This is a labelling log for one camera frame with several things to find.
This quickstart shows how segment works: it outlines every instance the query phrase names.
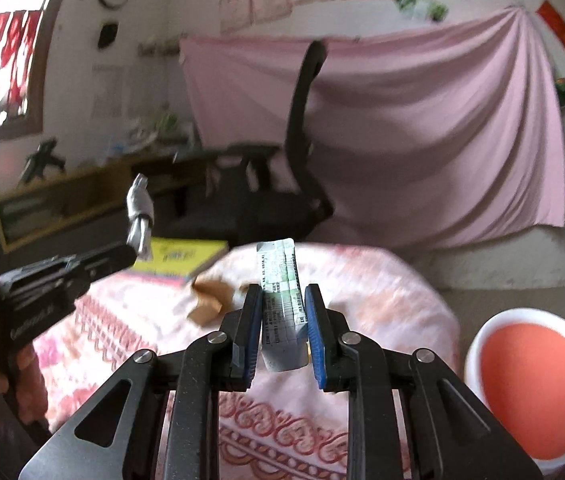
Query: red liquid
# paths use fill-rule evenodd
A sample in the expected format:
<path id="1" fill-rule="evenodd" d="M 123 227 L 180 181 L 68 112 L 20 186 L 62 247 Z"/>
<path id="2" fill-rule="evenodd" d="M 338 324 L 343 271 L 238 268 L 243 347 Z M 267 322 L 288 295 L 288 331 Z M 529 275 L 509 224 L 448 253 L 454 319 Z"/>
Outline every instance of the red liquid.
<path id="1" fill-rule="evenodd" d="M 543 326 L 501 328 L 486 341 L 481 373 L 491 411 L 528 455 L 565 453 L 565 338 Z"/>

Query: yellow book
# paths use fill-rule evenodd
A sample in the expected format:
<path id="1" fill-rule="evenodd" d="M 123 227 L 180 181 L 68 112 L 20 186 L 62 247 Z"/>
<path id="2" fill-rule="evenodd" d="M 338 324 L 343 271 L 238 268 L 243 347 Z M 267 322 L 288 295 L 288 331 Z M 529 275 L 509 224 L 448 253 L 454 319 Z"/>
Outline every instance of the yellow book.
<path id="1" fill-rule="evenodd" d="M 158 276 L 192 278 L 227 254 L 227 242 L 152 238 L 151 262 L 136 261 L 133 270 Z"/>

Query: window frame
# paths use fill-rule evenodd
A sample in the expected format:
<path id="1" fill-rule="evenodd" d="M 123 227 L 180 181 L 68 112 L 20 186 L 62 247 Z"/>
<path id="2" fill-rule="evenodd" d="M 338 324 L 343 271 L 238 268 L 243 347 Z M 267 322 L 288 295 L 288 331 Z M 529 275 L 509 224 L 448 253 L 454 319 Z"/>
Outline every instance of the window frame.
<path id="1" fill-rule="evenodd" d="M 42 12 L 27 88 L 27 112 L 0 125 L 0 142 L 43 131 L 44 84 L 53 29 L 63 0 L 49 0 Z"/>

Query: metal bolt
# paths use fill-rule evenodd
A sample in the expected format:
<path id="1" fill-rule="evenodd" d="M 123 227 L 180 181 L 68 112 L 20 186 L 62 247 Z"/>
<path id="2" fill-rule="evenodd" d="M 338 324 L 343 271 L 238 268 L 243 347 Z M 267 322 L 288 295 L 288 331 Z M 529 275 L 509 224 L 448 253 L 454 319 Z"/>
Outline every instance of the metal bolt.
<path id="1" fill-rule="evenodd" d="M 138 350 L 133 354 L 133 360 L 139 365 L 148 363 L 154 358 L 154 353 L 146 348 L 144 350 Z"/>
<path id="2" fill-rule="evenodd" d="M 415 357 L 421 363 L 431 363 L 435 359 L 436 354 L 428 348 L 421 348 L 415 353 Z"/>
<path id="3" fill-rule="evenodd" d="M 227 334 L 221 332 L 220 330 L 216 330 L 216 332 L 211 332 L 207 336 L 207 341 L 211 344 L 217 345 L 220 343 L 224 343 L 227 340 Z"/>
<path id="4" fill-rule="evenodd" d="M 356 332 L 345 332 L 342 334 L 342 342 L 345 345 L 357 345 L 360 341 L 360 334 Z"/>

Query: white bucket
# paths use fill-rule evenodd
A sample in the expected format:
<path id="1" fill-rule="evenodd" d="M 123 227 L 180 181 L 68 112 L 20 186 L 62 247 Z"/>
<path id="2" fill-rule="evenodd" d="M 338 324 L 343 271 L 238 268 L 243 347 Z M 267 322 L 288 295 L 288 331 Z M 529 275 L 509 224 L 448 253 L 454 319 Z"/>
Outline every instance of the white bucket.
<path id="1" fill-rule="evenodd" d="M 486 400 L 485 392 L 483 390 L 483 381 L 481 376 L 480 359 L 482 349 L 489 339 L 489 337 L 505 326 L 518 323 L 530 323 L 544 326 L 558 332 L 565 338 L 565 320 L 559 316 L 555 316 L 550 312 L 544 310 L 536 310 L 535 308 L 513 308 L 506 310 L 500 314 L 496 314 L 480 329 L 475 336 L 467 354 L 467 361 L 465 363 L 465 382 L 471 388 L 473 393 L 487 406 L 489 404 Z M 540 468 L 544 475 L 551 474 L 563 465 L 565 465 L 565 454 L 558 458 L 551 460 L 537 460 L 534 461 Z"/>

